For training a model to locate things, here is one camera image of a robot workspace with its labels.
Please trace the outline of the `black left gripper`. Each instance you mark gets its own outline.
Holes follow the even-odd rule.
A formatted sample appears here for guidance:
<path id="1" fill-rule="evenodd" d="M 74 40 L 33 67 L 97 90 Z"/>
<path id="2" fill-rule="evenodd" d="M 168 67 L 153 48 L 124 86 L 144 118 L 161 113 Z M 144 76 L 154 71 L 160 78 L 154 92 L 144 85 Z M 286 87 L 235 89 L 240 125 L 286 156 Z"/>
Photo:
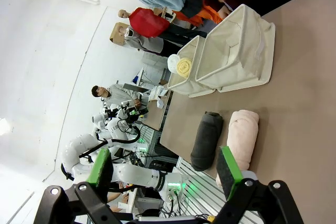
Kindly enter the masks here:
<path id="1" fill-rule="evenodd" d="M 147 114 L 148 109 L 144 107 L 142 109 L 137 109 L 136 107 L 128 107 L 124 112 L 124 118 L 126 120 L 137 120 L 140 116 Z"/>

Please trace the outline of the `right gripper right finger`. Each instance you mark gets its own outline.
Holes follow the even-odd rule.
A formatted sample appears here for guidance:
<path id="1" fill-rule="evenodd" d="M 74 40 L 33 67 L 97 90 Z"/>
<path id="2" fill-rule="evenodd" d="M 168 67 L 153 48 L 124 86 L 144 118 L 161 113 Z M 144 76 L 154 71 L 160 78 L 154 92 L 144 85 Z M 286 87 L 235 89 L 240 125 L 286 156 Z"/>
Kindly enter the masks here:
<path id="1" fill-rule="evenodd" d="M 247 211 L 257 212 L 263 223 L 303 223 L 287 184 L 244 177 L 228 146 L 218 151 L 216 169 L 226 198 L 216 223 L 240 223 Z"/>

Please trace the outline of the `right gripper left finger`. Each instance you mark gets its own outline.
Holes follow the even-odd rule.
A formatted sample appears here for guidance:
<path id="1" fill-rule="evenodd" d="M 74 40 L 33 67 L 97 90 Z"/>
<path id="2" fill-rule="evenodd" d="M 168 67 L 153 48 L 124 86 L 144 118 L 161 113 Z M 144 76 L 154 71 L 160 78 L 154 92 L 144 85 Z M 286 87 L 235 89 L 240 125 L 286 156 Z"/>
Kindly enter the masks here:
<path id="1" fill-rule="evenodd" d="M 34 223 L 75 223 L 75 218 L 81 215 L 88 215 L 93 223 L 121 223 L 107 206 L 112 174 L 110 152 L 103 149 L 85 181 L 66 190 L 57 185 L 45 189 Z"/>

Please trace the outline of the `person's right hand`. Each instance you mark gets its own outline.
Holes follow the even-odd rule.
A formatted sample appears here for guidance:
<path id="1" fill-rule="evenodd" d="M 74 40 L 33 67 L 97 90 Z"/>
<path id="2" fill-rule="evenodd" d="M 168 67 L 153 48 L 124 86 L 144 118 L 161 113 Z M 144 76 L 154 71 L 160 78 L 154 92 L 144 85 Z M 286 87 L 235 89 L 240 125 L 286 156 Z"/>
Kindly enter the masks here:
<path id="1" fill-rule="evenodd" d="M 217 13 L 221 19 L 225 19 L 232 11 L 224 5 Z"/>

